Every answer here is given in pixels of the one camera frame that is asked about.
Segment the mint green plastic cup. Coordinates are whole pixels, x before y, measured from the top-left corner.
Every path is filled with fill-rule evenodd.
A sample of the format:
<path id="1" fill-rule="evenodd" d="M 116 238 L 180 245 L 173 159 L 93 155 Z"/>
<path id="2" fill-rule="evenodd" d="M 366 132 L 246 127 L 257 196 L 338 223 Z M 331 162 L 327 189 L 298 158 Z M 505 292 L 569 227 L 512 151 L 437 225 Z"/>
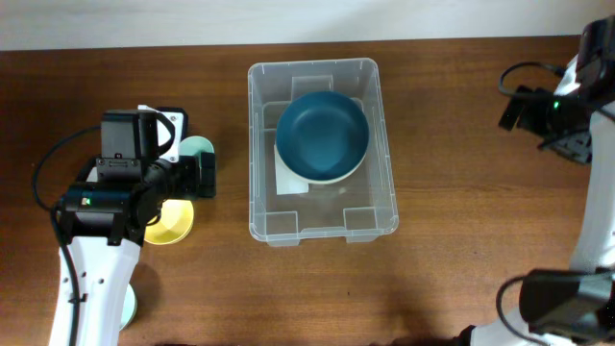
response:
<path id="1" fill-rule="evenodd" d="M 202 136 L 189 136 L 180 142 L 179 154 L 181 156 L 200 157 L 201 153 L 214 154 L 213 144 Z"/>

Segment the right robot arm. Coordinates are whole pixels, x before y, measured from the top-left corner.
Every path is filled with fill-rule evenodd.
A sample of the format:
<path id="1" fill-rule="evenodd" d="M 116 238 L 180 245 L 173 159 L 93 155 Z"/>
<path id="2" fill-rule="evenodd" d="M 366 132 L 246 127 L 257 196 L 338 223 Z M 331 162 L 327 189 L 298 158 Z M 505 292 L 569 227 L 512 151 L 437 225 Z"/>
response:
<path id="1" fill-rule="evenodd" d="M 496 293 L 498 318 L 454 345 L 596 345 L 614 341 L 614 18 L 586 25 L 553 91 L 503 84 L 501 128 L 541 138 L 539 149 L 591 167 L 583 222 L 566 270 L 533 269 Z"/>

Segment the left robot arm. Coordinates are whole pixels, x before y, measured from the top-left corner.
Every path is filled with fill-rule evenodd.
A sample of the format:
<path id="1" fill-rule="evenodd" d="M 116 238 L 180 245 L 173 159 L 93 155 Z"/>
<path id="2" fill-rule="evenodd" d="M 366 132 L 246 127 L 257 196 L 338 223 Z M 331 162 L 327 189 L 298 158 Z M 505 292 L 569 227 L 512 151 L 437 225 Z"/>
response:
<path id="1" fill-rule="evenodd" d="M 114 345 L 130 279 L 148 227 L 168 200 L 216 194 L 209 145 L 186 148 L 181 108 L 106 111 L 101 152 L 51 208 L 60 285 L 52 345 Z"/>

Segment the yellow small bowl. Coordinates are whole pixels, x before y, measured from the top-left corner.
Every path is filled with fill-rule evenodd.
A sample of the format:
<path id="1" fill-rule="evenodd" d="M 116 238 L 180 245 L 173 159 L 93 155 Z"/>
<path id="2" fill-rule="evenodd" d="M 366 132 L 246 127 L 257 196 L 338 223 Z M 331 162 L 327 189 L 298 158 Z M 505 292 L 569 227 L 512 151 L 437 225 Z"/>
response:
<path id="1" fill-rule="evenodd" d="M 146 228 L 144 240 L 154 245 L 177 243 L 190 233 L 193 221 L 191 201 L 166 200 L 162 204 L 160 220 Z"/>

